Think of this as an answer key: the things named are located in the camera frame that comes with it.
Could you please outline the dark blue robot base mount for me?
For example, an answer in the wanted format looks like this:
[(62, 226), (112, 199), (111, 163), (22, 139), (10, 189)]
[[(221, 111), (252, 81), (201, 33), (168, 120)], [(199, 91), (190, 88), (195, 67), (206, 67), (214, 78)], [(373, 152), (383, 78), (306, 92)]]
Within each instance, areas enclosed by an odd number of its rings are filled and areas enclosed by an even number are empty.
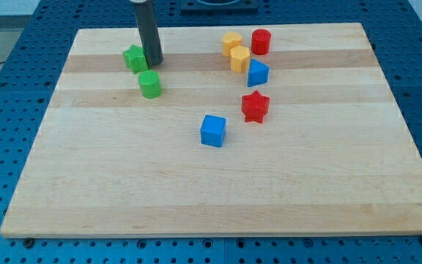
[(257, 0), (181, 0), (180, 13), (257, 11)]

